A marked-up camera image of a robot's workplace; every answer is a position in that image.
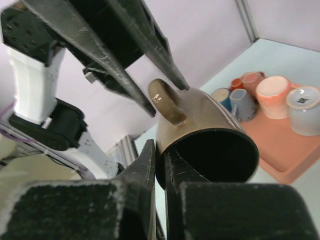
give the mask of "blue cup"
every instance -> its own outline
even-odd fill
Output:
[[[239,122],[247,122],[257,115],[257,104],[253,97],[244,89],[235,89],[230,95],[231,114]]]
[[[231,112],[230,93],[228,88],[218,88],[211,94],[211,97]]]

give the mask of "mug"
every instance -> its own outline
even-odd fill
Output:
[[[283,76],[270,76],[256,87],[256,98],[264,115],[269,119],[285,119],[289,116],[286,97],[289,92],[300,87]]]
[[[230,95],[231,114],[239,122],[247,122],[257,115],[257,105],[251,95],[244,89],[236,89]]]
[[[266,76],[262,71],[247,72],[241,77],[243,88],[255,98],[257,86],[265,78]]]
[[[236,78],[236,79],[232,80],[231,85],[230,85],[231,91],[233,91],[235,89],[243,89],[243,88],[244,88],[244,84],[243,84],[241,78]]]
[[[231,112],[230,90],[228,88],[218,88],[211,97]]]
[[[286,97],[291,129],[303,136],[320,135],[320,90],[302,86]]]
[[[161,113],[156,132],[156,177],[165,188],[164,155],[181,159],[210,182],[245,182],[256,171],[259,151],[231,113],[205,92],[176,92],[161,79],[149,85]]]

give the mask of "tray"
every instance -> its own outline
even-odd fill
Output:
[[[290,119],[257,116],[241,123],[260,152],[260,166],[282,184],[293,183],[320,157],[320,136],[302,136],[290,128]]]

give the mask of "white table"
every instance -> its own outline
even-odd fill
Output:
[[[260,39],[200,89],[211,94],[218,88],[228,87],[233,79],[240,77],[243,73],[255,71],[263,71],[267,76],[286,76],[294,83],[320,87],[320,53]],[[156,131],[157,125],[135,141],[139,153],[146,140],[155,140]],[[276,183],[277,181],[259,167],[250,182]],[[318,232],[320,232],[319,184],[320,161],[317,161],[292,184],[306,202]],[[158,183],[155,188],[155,202],[163,230],[166,232],[165,192]]]

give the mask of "gray cup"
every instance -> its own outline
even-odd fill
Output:
[[[314,86],[302,86],[286,97],[289,106],[291,129],[299,135],[320,135],[320,90]]]
[[[244,89],[235,89],[230,95],[232,115],[239,122],[247,122],[257,115],[257,104]]]

